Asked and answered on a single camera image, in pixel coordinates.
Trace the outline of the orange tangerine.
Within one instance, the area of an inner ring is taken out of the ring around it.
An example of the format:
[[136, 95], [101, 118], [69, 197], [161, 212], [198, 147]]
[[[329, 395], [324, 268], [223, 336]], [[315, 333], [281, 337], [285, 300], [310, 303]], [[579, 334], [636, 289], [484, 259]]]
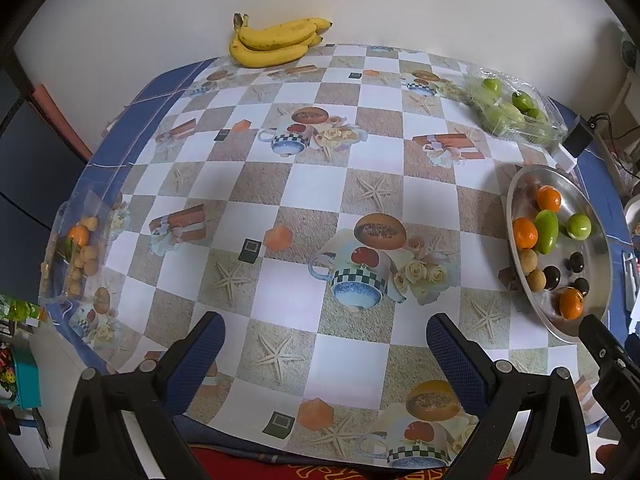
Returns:
[[575, 287], [567, 287], [559, 299], [559, 312], [567, 321], [576, 320], [584, 312], [584, 296]]
[[551, 185], [541, 185], [536, 193], [536, 204], [540, 210], [556, 214], [562, 206], [561, 193]]
[[512, 223], [513, 238], [518, 250], [533, 249], [538, 242], [538, 230], [529, 218], [516, 218]]

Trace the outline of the dark plum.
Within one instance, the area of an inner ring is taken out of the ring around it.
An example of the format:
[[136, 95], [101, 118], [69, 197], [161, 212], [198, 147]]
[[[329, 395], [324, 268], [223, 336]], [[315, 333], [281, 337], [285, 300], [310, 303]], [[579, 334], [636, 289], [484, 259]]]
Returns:
[[589, 294], [590, 285], [589, 282], [585, 278], [576, 278], [573, 282], [572, 286], [574, 289], [577, 289], [580, 294], [585, 297]]
[[544, 288], [548, 290], [556, 289], [561, 281], [562, 274], [559, 268], [556, 266], [546, 266], [544, 268], [544, 278], [546, 279], [546, 284], [544, 284]]
[[581, 252], [573, 252], [567, 260], [570, 272], [579, 274], [585, 269], [585, 258]]

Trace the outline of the brown round fruit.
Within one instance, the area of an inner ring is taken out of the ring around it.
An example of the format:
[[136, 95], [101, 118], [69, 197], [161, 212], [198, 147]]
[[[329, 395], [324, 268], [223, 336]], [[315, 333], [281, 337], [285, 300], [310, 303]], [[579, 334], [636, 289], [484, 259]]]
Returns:
[[526, 278], [528, 287], [532, 292], [541, 292], [546, 288], [547, 279], [543, 270], [534, 269]]
[[533, 270], [537, 269], [538, 256], [533, 249], [527, 248], [521, 250], [518, 253], [518, 260], [520, 260], [520, 265], [525, 275], [528, 275], [529, 273], [532, 273]]

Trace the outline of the green mango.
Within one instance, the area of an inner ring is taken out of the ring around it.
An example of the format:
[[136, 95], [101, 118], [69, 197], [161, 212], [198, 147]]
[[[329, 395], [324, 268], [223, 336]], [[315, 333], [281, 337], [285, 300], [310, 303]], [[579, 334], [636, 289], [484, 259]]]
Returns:
[[556, 214], [550, 209], [539, 211], [534, 219], [534, 226], [538, 233], [536, 251], [547, 255], [558, 242], [560, 226]]
[[566, 234], [573, 240], [586, 240], [590, 237], [592, 230], [591, 220], [588, 214], [576, 212], [565, 222]]

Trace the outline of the plastic bag of small fruits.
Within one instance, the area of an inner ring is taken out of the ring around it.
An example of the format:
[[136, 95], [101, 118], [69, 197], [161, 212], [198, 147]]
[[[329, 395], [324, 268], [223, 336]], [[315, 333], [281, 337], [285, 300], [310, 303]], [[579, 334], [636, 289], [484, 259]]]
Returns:
[[112, 221], [121, 211], [121, 192], [109, 200], [91, 186], [58, 207], [41, 263], [38, 300], [43, 307], [85, 296], [88, 281], [104, 266]]

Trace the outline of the clear plastic bag green fruits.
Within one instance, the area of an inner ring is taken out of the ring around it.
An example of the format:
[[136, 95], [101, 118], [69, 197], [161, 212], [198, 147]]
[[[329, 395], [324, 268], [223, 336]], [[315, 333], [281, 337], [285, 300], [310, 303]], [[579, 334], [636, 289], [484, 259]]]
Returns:
[[498, 139], [550, 148], [568, 133], [548, 96], [514, 76], [485, 67], [469, 68], [464, 93], [480, 125]]

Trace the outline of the teal box on floor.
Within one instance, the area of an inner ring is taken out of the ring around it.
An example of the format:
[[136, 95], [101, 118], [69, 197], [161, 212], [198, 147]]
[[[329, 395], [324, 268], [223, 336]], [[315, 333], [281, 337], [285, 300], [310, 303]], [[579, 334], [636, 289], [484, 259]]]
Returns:
[[12, 401], [21, 410], [40, 408], [40, 381], [38, 366], [28, 347], [11, 348], [16, 376], [16, 396]]

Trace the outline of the red patterned mat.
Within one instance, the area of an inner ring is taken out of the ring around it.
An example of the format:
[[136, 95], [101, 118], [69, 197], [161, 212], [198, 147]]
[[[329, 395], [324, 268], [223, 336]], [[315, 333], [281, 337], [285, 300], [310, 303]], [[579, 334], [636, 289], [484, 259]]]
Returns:
[[211, 479], [227, 480], [348, 480], [348, 479], [442, 479], [449, 467], [393, 472], [390, 469], [355, 469], [351, 466], [293, 465], [271, 463], [267, 456], [234, 456], [210, 445], [191, 444], [190, 451]]

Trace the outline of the round metal tray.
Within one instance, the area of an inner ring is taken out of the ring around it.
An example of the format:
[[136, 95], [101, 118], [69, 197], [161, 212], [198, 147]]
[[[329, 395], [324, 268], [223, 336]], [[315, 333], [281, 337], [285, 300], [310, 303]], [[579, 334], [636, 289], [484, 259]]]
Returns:
[[[518, 218], [529, 220], [535, 218], [540, 211], [536, 204], [535, 193], [543, 185], [551, 185], [561, 194], [561, 207], [556, 214], [561, 231], [552, 251], [547, 255], [539, 256], [538, 262], [541, 268], [556, 266], [561, 272], [561, 277], [556, 289], [534, 292], [527, 283], [520, 263], [513, 221]], [[591, 234], [585, 240], [573, 240], [563, 230], [572, 214], [585, 214], [589, 218]], [[566, 286], [573, 283], [577, 276], [567, 267], [571, 254], [579, 252], [585, 259], [585, 269], [580, 275], [587, 280], [590, 289], [585, 299], [584, 313], [593, 314], [603, 321], [612, 297], [611, 251], [602, 223], [587, 196], [569, 177], [558, 170], [541, 165], [524, 166], [514, 174], [506, 194], [506, 228], [515, 275], [530, 306], [546, 329], [556, 338], [568, 344], [576, 344], [578, 327], [582, 320], [580, 318], [566, 320], [558, 310], [560, 293]]]

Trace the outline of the black and white charger box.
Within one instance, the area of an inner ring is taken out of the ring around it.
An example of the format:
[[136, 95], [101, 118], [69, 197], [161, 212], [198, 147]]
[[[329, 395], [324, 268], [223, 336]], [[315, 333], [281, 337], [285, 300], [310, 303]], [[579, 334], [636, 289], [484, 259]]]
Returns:
[[577, 165], [577, 159], [593, 140], [593, 131], [582, 116], [577, 116], [568, 128], [567, 136], [553, 145], [552, 158], [556, 166], [565, 172], [571, 172]]

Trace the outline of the checkered printed tablecloth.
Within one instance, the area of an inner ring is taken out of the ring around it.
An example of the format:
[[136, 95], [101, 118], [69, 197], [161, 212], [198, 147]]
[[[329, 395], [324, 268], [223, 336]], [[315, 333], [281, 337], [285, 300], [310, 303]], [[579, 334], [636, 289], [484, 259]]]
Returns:
[[[326, 44], [278, 68], [171, 70], [124, 109], [74, 192], [122, 193], [85, 296], [46, 307], [88, 365], [125, 373], [208, 313], [226, 336], [186, 411], [324, 460], [450, 463], [476, 420], [428, 348], [445, 313], [524, 373], [566, 367], [585, 423], [597, 365], [542, 324], [515, 275], [506, 194], [550, 148], [498, 139], [453, 58]], [[594, 148], [567, 176], [612, 261], [605, 322], [626, 332], [622, 208]]]

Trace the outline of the yellow banana bunch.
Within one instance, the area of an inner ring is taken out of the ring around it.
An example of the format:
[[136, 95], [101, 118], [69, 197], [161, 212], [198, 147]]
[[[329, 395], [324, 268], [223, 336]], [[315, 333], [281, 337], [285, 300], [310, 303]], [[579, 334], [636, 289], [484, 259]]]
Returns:
[[251, 28], [248, 15], [233, 15], [231, 57], [247, 68], [266, 68], [297, 61], [318, 46], [333, 23], [325, 18], [300, 18], [263, 29]]

